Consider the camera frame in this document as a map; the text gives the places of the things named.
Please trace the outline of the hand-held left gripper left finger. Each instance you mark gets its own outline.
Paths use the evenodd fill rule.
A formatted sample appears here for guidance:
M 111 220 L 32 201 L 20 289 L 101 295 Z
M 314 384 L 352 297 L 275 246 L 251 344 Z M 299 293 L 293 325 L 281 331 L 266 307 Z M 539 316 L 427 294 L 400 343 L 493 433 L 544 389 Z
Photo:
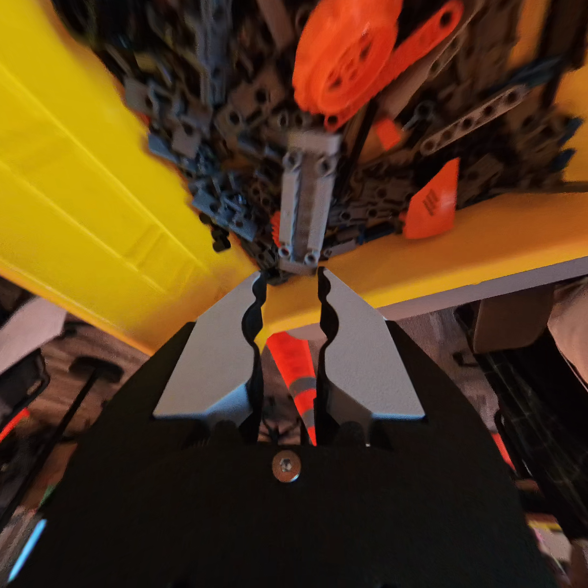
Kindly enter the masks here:
M 258 437 L 263 409 L 261 352 L 267 283 L 254 272 L 200 315 L 153 416 L 196 419 L 212 430 L 229 421 L 243 437 Z

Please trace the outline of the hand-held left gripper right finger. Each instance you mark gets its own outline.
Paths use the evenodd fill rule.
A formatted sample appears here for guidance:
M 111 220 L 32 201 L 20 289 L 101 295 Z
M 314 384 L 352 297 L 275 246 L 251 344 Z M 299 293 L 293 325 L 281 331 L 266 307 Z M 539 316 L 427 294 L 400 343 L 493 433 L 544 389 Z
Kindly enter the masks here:
M 327 268 L 318 270 L 320 348 L 317 438 L 331 424 L 357 423 L 365 437 L 376 423 L 419 422 L 425 410 L 386 319 Z

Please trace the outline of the light grey frame piece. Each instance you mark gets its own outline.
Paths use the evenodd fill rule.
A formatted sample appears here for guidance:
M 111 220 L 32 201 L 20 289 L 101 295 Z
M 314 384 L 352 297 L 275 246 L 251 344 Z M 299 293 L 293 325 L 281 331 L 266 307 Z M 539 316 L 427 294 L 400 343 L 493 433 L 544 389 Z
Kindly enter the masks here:
M 279 268 L 313 276 L 325 237 L 342 136 L 293 130 L 283 157 L 278 229 Z

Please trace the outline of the yellow plastic bin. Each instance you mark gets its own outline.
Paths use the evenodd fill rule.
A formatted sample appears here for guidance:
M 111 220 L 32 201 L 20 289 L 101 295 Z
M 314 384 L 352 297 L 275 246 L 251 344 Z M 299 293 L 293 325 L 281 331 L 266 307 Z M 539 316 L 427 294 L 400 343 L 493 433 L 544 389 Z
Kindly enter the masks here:
M 256 270 L 217 254 L 179 175 L 49 1 L 1 1 L 1 275 L 147 354 Z M 326 267 L 377 307 L 587 256 L 587 196 L 501 195 L 430 240 Z

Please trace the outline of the pile of building pieces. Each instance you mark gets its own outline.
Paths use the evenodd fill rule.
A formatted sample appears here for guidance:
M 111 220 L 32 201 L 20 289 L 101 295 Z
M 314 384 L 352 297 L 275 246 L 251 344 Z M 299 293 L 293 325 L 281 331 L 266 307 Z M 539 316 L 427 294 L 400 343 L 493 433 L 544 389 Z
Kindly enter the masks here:
M 187 182 L 217 252 L 235 235 L 271 283 L 279 268 L 283 157 L 293 130 L 342 136 L 320 261 L 402 234 L 410 200 L 460 158 L 458 210 L 523 191 L 563 191 L 584 120 L 555 106 L 587 59 L 587 1 L 547 1 L 536 48 L 511 63 L 532 1 L 462 1 L 458 31 L 334 132 L 301 109 L 296 50 L 320 1 L 51 1 L 70 36 L 122 84 L 150 152 Z M 402 1 L 397 48 L 447 1 Z M 430 156 L 422 140 L 513 84 L 517 107 Z

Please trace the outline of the grey desk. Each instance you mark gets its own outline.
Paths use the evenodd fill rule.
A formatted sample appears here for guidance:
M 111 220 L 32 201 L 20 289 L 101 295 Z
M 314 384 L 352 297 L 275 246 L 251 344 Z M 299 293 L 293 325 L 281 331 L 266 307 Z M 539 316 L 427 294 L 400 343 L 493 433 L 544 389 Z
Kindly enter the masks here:
M 466 303 L 507 295 L 554 284 L 587 275 L 587 257 L 556 263 L 474 285 L 445 290 L 377 307 L 375 303 L 361 302 L 360 296 L 327 269 L 318 271 L 318 295 L 321 302 L 320 328 L 327 343 L 334 344 L 337 337 L 350 335 L 352 327 L 367 320 L 370 326 L 384 320 L 412 318 Z

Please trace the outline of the orange white traffic cone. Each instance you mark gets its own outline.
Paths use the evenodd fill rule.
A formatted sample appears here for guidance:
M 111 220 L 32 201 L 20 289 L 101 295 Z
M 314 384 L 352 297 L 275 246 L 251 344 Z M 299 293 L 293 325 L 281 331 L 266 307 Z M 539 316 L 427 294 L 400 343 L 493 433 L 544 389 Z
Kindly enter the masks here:
M 316 446 L 317 380 L 309 342 L 287 332 L 279 332 L 271 335 L 266 344 L 288 388 L 310 444 Z

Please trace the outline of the long dark beam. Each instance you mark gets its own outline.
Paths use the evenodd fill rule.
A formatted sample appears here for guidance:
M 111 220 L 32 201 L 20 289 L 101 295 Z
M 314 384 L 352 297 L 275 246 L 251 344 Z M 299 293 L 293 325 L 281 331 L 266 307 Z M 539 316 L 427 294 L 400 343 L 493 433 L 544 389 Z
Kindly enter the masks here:
M 420 154 L 430 156 L 487 125 L 521 104 L 530 90 L 527 84 L 513 84 L 500 90 L 444 128 L 426 136 L 420 144 Z

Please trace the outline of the orange gear wheel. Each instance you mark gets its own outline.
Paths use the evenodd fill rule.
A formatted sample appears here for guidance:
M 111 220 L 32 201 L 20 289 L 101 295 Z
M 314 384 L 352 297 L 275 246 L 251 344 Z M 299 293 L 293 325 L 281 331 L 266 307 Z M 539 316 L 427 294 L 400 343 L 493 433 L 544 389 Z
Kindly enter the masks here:
M 356 112 L 393 51 L 402 1 L 320 1 L 296 50 L 292 86 L 312 114 Z

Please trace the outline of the long orange beam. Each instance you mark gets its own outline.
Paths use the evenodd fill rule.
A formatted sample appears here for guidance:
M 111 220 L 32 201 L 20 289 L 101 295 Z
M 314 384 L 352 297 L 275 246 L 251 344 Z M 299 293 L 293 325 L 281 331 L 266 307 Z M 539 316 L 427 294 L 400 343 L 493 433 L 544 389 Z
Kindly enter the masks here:
M 461 1 L 447 1 L 397 48 L 385 49 L 383 56 L 376 56 L 373 51 L 366 63 L 358 64 L 356 78 L 351 79 L 350 72 L 344 74 L 341 99 L 336 105 L 323 106 L 325 128 L 330 132 L 339 129 L 410 66 L 432 56 L 445 41 L 451 41 L 464 11 Z

